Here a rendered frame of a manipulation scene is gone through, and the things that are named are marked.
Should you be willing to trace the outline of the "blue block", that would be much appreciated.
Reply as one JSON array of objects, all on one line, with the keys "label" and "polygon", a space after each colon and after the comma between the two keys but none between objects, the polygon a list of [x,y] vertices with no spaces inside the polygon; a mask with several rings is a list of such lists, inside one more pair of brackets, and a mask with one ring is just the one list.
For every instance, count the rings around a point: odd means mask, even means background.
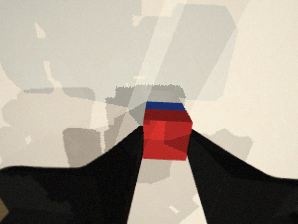
[{"label": "blue block", "polygon": [[183,103],[171,103],[171,102],[150,102],[150,101],[147,101],[145,109],[186,111]]}]

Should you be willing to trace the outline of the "red block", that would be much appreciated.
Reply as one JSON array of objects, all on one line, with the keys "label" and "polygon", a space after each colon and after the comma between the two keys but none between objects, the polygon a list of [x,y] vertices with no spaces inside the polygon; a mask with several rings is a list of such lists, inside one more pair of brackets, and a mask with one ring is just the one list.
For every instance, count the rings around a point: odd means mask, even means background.
[{"label": "red block", "polygon": [[187,111],[145,109],[143,159],[186,161],[192,126]]}]

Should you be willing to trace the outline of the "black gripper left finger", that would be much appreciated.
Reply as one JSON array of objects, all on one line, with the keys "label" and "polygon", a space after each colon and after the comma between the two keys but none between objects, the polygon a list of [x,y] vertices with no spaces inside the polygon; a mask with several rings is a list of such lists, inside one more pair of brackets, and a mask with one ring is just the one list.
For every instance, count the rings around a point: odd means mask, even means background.
[{"label": "black gripper left finger", "polygon": [[0,169],[0,198],[8,211],[83,214],[92,224],[128,224],[143,148],[139,126],[81,167],[6,166]]}]

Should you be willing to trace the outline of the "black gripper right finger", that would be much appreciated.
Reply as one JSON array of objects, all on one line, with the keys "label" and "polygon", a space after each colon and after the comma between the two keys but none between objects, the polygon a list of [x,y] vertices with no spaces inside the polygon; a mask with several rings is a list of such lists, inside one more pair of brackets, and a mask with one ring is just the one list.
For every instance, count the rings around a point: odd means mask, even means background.
[{"label": "black gripper right finger", "polygon": [[270,176],[194,129],[187,157],[206,224],[281,224],[298,212],[298,178]]}]

